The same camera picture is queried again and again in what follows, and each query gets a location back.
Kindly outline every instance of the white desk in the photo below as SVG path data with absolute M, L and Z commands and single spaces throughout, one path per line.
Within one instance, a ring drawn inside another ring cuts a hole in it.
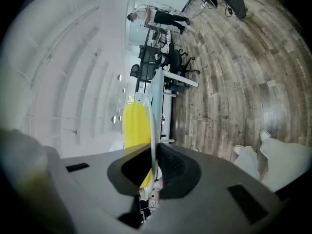
M 154 78 L 151 81 L 151 84 L 149 85 L 149 87 L 147 88 L 147 91 L 146 91 L 146 93 L 153 95 L 152 111 L 153 111 L 153 116 L 154 116 L 156 145 L 160 142 L 165 142 L 165 143 L 174 142 L 174 139 L 160 140 L 163 96 L 176 97 L 176 95 L 174 95 L 174 94 L 164 92 L 164 79 L 165 79 L 165 77 L 184 82 L 184 83 L 191 85 L 191 86 L 194 86 L 194 87 L 198 87 L 197 82 L 194 82 L 194 81 L 186 79 L 184 77 L 172 74 L 168 71 L 164 71 L 164 70 L 162 70 L 162 68 L 159 68 L 157 70 Z

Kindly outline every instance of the person's arm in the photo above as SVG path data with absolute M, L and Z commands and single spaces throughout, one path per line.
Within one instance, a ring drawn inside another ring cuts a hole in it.
M 146 11 L 146 22 L 150 22 L 151 20 L 151 8 L 145 8 Z

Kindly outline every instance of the yellow object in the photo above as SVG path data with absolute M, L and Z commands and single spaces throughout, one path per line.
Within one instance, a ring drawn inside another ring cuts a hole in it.
M 122 114 L 122 128 L 125 148 L 151 143 L 149 117 L 141 102 L 134 102 L 125 106 Z M 152 170 L 148 172 L 140 187 L 147 187 L 151 178 Z

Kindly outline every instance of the white desk leg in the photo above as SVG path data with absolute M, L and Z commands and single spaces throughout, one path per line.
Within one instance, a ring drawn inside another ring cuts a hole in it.
M 161 139 L 160 143 L 171 143 L 171 142 L 175 142 L 174 139 Z
M 170 73 L 170 72 L 168 72 L 168 71 L 164 71 L 164 75 L 165 75 L 166 77 L 171 78 L 171 79 L 175 79 L 175 80 L 184 82 L 184 83 L 186 83 L 186 84 L 189 84 L 189 85 L 191 85 L 191 86 L 198 87 L 198 83 L 197 83 L 197 82 L 192 81 L 192 80 L 189 80 L 189 79 L 186 79 L 186 78 L 184 78 L 184 77 L 182 77 L 182 76 L 178 76 L 178 75 L 176 75 L 176 74 Z
M 165 95 L 165 96 L 171 96 L 171 97 L 176 97 L 176 95 L 174 95 L 174 94 L 171 94 L 171 93 L 166 93 L 166 92 L 164 92 L 164 95 Z

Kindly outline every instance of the table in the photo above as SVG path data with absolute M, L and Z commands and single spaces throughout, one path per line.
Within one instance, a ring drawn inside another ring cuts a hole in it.
M 176 97 L 176 95 L 164 92 L 164 78 L 169 77 L 194 87 L 198 87 L 198 83 L 184 77 L 172 74 L 168 71 L 159 68 L 151 81 L 150 86 L 147 88 L 147 93 L 153 95 L 152 111 L 154 116 L 154 128 L 155 128 L 155 141 L 156 145 L 160 142 L 174 142 L 174 139 L 161 140 L 161 122 L 162 122 L 162 103 L 163 96 Z

